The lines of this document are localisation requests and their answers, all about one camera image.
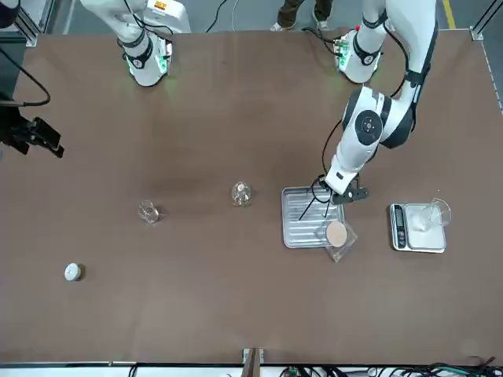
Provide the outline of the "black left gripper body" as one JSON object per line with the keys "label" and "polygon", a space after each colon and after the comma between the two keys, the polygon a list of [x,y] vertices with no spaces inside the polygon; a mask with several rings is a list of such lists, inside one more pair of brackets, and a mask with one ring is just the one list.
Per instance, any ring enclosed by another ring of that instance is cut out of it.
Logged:
{"label": "black left gripper body", "polygon": [[344,204],[351,203],[354,201],[355,188],[352,184],[348,186],[343,194],[334,192],[332,194],[332,204]]}

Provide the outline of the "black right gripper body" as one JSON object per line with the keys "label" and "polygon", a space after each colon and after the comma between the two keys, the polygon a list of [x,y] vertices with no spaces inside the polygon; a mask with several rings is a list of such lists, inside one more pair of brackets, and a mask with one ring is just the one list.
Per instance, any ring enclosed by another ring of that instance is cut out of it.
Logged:
{"label": "black right gripper body", "polygon": [[10,134],[26,134],[31,136],[31,122],[20,114],[23,102],[15,101],[6,94],[1,94],[1,142],[8,146]]}

